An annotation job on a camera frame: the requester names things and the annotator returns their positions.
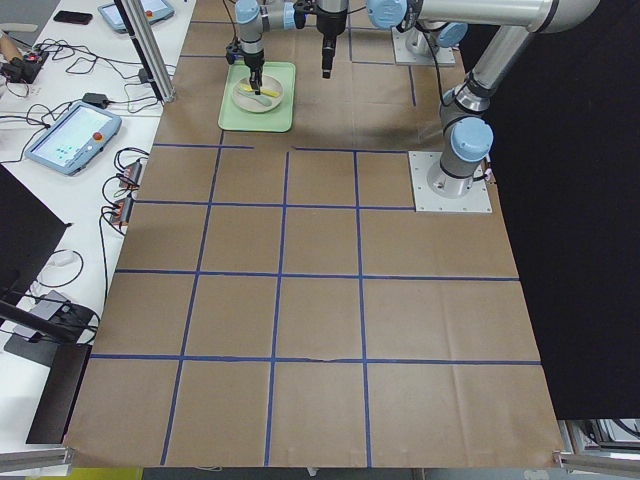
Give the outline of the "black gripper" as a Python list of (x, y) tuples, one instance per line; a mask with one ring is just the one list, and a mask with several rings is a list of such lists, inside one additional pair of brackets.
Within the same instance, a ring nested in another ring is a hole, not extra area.
[(245, 65), (250, 70), (250, 79), (252, 81), (252, 88), (256, 95), (261, 94), (261, 79), (264, 68), (264, 51), (260, 50), (255, 53), (249, 53), (244, 51), (243, 58)]
[(323, 43), (322, 43), (322, 63), (321, 63), (323, 79), (331, 78), (333, 61), (335, 57), (335, 49), (336, 49), (336, 36), (324, 34)]

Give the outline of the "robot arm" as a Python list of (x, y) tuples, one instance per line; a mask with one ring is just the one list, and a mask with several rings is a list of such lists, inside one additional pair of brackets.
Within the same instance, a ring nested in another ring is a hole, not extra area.
[(301, 29), (306, 14), (296, 12), (292, 1), (273, 1), (261, 5), (255, 0), (235, 4), (235, 22), (239, 33), (239, 55), (249, 68), (249, 85), (255, 95), (261, 93), (264, 67), (262, 36), (275, 30)]
[(427, 32), (460, 23), (497, 28), (464, 82), (441, 94), (440, 121), (444, 150), (430, 168), (427, 184), (449, 199), (465, 196), (479, 180), (476, 168), (494, 141), (483, 120), (491, 98), (518, 58), (538, 34), (570, 30), (586, 20), (597, 1), (367, 1), (370, 23), (382, 30), (395, 28)]

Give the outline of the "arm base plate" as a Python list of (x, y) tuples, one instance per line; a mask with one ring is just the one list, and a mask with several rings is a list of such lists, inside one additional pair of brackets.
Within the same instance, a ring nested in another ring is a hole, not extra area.
[(493, 209), (482, 168), (457, 179), (440, 165), (440, 152), (409, 151), (415, 211), (436, 214), (490, 214)]
[(397, 65), (436, 65), (453, 67), (456, 59), (453, 53), (454, 43), (446, 38), (448, 28), (444, 24), (439, 29), (427, 29), (425, 32), (413, 28), (400, 32), (391, 30), (394, 49), (394, 61)]

